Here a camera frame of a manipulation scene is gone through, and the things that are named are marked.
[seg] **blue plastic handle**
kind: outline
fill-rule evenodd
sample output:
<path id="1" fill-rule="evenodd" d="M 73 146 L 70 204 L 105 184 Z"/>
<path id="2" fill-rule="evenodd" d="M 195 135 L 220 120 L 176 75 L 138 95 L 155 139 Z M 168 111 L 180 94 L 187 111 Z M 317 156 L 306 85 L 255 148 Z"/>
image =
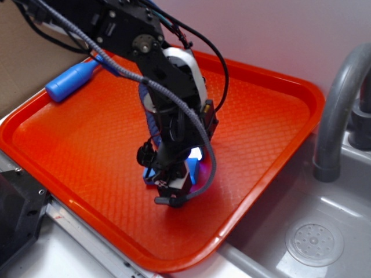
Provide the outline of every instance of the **blue plastic handle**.
<path id="1" fill-rule="evenodd" d="M 92 77 L 98 65 L 95 60 L 74 65 L 46 84 L 45 89 L 50 97 L 59 103 L 84 85 Z"/>

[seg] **drain cover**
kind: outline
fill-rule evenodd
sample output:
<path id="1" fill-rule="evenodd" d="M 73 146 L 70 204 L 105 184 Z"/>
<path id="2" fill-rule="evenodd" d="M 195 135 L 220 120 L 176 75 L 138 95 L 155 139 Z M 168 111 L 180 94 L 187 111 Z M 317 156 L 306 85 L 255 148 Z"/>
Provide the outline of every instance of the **drain cover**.
<path id="1" fill-rule="evenodd" d="M 286 246 L 290 254 L 308 266 L 326 266 L 343 253 L 341 232 L 329 221 L 308 217 L 290 226 L 286 233 Z"/>

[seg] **red plastic tray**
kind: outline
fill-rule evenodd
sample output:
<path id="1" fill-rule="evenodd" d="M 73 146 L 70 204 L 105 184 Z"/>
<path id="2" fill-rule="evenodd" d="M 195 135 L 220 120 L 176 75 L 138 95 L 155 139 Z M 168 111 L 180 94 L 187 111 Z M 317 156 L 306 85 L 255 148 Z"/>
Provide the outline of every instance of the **red plastic tray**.
<path id="1" fill-rule="evenodd" d="M 221 66 L 212 56 L 197 58 L 209 97 L 218 103 Z M 154 203 L 157 190 L 144 185 L 136 163 L 149 136 L 138 84 L 105 70 L 60 104 L 45 92 L 24 104 L 0 127 L 0 148 L 134 262 L 160 273 L 183 270 L 218 248 L 323 108 L 322 93 L 306 81 L 232 61 L 228 66 L 230 91 L 212 141 L 217 175 L 182 208 Z M 200 185 L 209 168 L 206 159 Z"/>

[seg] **sink basin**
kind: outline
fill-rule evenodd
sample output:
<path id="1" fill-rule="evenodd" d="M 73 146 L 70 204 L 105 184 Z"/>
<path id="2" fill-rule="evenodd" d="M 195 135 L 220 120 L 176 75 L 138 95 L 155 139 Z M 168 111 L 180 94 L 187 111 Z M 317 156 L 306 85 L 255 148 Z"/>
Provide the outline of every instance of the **sink basin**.
<path id="1" fill-rule="evenodd" d="M 340 178 L 323 183 L 312 176 L 314 141 L 227 238 L 246 272 L 259 269 L 252 277 L 370 277 L 371 155 L 343 145 Z"/>

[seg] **gray faucet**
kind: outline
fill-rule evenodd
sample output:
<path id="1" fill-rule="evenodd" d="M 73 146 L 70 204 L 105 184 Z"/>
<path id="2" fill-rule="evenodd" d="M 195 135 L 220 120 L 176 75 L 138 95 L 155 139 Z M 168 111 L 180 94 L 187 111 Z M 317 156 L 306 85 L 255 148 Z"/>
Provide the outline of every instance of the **gray faucet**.
<path id="1" fill-rule="evenodd" d="M 314 150 L 313 175 L 332 182 L 340 175 L 340 151 L 349 115 L 355 131 L 349 142 L 371 149 L 371 43 L 357 46 L 345 59 L 327 97 Z"/>

